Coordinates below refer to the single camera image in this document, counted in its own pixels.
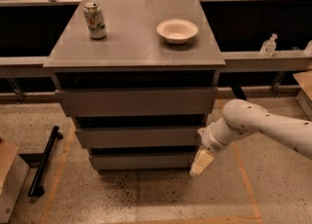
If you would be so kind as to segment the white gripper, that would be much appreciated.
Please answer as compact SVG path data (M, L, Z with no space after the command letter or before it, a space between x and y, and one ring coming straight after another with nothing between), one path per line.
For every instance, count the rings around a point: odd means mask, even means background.
M200 175L214 160L214 155L212 153L221 152L226 148L226 146L219 142L213 134L214 127L215 124L210 124L207 127L197 130L197 133L201 138L200 143L205 149L201 149L196 153L189 171L190 175L193 177Z

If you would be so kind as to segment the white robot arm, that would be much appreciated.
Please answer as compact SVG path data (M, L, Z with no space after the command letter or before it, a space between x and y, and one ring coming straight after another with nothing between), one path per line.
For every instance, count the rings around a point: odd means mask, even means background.
M300 155L312 159L312 122L269 113L265 108L232 99L222 110L222 116L205 128L200 128L200 147L190 174L200 175L213 161L215 154L236 140L260 132Z

